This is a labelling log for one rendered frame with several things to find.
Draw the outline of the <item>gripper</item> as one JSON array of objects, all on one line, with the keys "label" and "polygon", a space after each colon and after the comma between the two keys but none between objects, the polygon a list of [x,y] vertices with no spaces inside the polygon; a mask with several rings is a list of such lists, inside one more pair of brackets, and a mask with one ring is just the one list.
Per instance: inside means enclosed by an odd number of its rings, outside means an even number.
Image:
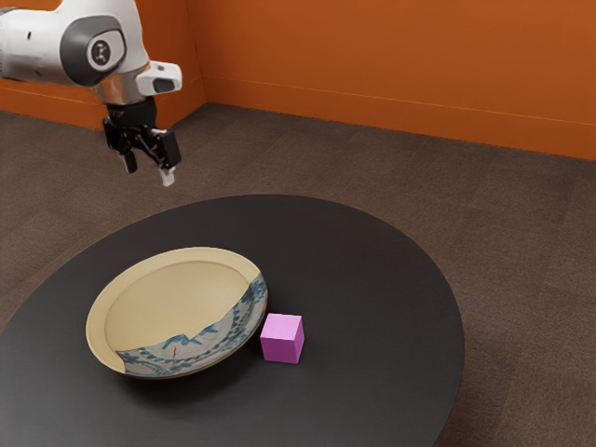
[{"label": "gripper", "polygon": [[127,174],[138,169],[133,148],[143,150],[158,167],[165,187],[175,183],[176,166],[181,162],[181,151],[172,129],[157,129],[157,108],[153,98],[144,98],[128,104],[108,103],[107,117],[102,121],[108,146],[116,151],[125,165]]}]

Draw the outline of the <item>cream plate with blue pattern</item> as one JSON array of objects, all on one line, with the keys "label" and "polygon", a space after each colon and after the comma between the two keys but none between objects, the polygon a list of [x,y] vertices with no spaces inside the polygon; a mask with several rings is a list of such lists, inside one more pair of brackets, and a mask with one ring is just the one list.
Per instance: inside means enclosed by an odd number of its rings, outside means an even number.
[{"label": "cream plate with blue pattern", "polygon": [[268,290],[260,269],[232,251],[194,247],[140,261],[99,293],[88,347],[108,369],[141,379],[205,370],[260,326]]}]

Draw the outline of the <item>pink cube block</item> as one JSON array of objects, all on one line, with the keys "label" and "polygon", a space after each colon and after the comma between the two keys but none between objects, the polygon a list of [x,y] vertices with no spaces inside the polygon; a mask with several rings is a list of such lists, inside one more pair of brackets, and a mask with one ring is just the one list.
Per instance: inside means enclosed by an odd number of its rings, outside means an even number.
[{"label": "pink cube block", "polygon": [[260,341],[266,361],[297,364],[305,342],[303,318],[269,313],[264,321]]}]

